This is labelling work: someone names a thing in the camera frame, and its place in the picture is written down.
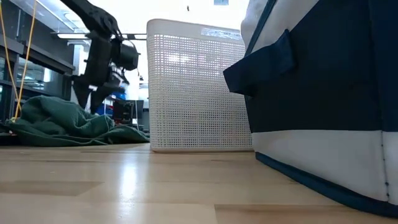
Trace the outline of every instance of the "robotic arm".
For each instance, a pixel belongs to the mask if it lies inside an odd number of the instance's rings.
[[[124,91],[120,87],[121,80],[129,84],[124,71],[137,68],[139,53],[135,47],[123,44],[118,22],[104,9],[87,0],[61,2],[75,12],[90,31],[87,37],[91,39],[91,46],[85,73],[74,76],[72,80],[79,105],[85,108],[91,93],[90,110],[95,113],[107,96],[115,91]],[[96,86],[97,90],[92,91],[90,85]]]

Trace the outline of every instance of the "white plastic basket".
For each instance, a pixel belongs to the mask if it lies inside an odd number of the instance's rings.
[[[252,150],[244,98],[223,76],[244,55],[238,30],[154,19],[147,53],[152,150]]]

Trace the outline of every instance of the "wooden table surface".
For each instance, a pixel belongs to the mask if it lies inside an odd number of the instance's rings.
[[[344,207],[254,153],[148,144],[0,148],[0,223],[398,223]]]

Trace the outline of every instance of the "green cloth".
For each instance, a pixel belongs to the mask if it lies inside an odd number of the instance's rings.
[[[42,147],[95,146],[149,142],[135,128],[115,126],[106,115],[93,115],[77,104],[57,97],[36,96],[27,100],[21,117],[5,126],[23,144]]]

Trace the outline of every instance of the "yellow cable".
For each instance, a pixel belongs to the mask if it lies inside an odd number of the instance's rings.
[[[8,65],[8,72],[10,74],[10,78],[11,78],[11,82],[12,82],[12,87],[14,89],[15,92],[15,96],[18,95],[17,92],[17,87],[14,81],[14,76],[12,75],[12,69],[11,69],[11,64],[10,64],[10,58],[8,56],[8,48],[7,48],[7,38],[6,38],[6,29],[4,28],[4,20],[2,17],[2,4],[0,4],[0,20],[1,20],[1,28],[2,28],[2,37],[4,39],[4,48],[6,50],[6,61],[7,61],[7,65]]]
[[[36,15],[37,1],[36,0],[34,0],[34,1],[35,1],[35,3],[33,5],[32,25],[30,26],[29,43],[27,44],[25,67],[24,67],[24,73],[22,74],[21,87],[19,88],[19,97],[18,97],[18,102],[17,102],[17,108],[19,108],[21,106],[22,87],[24,86],[24,79],[25,79],[25,74],[26,74],[26,70],[27,70],[27,62],[29,59],[30,45],[32,43],[33,28],[35,26],[35,15]],[[18,117],[18,110],[15,111],[14,119],[17,119],[17,117]]]

